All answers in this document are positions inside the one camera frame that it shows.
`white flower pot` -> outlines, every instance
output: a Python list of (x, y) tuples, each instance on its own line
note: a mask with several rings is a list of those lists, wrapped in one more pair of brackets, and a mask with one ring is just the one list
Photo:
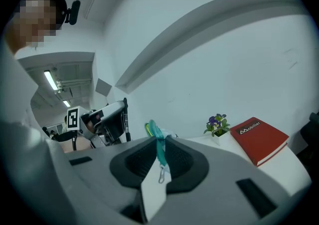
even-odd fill
[(217, 136), (215, 135), (214, 137), (211, 137), (211, 139), (217, 144), (217, 145), (221, 145), (223, 144), (223, 140), (227, 139), (230, 136), (230, 132), (226, 132), (225, 134), (223, 134), (222, 136)]

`fluorescent ceiling light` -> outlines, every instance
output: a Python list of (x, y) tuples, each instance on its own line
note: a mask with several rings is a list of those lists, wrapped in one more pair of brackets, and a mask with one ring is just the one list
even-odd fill
[(57, 86), (55, 85), (55, 82), (51, 76), (50, 71), (44, 71), (44, 75), (46, 77), (46, 79), (48, 80), (48, 82), (50, 83), (51, 87), (53, 88), (53, 90), (58, 90)]
[(71, 105), (69, 105), (68, 101), (63, 101), (63, 103), (66, 105), (66, 107), (70, 107)]

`white table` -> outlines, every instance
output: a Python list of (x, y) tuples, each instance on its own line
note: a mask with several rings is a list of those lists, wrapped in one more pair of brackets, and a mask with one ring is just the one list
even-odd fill
[[(222, 139), (220, 146), (212, 140), (211, 135), (189, 138), (187, 140), (232, 152), (252, 163), (244, 150), (230, 134), (228, 137)], [(260, 165), (258, 169), (279, 183), (290, 196), (312, 183), (306, 169), (288, 146), (285, 146), (270, 160)]]

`book cover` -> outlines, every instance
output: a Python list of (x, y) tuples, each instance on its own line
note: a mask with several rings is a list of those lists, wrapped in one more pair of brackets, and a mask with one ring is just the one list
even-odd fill
[(230, 133), (255, 166), (283, 149), (288, 139), (288, 135), (255, 117), (232, 127)]

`red book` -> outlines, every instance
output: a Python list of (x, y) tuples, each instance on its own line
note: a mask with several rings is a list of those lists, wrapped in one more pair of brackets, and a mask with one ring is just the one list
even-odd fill
[(260, 166), (286, 146), (288, 135), (257, 118), (230, 129), (255, 166)]

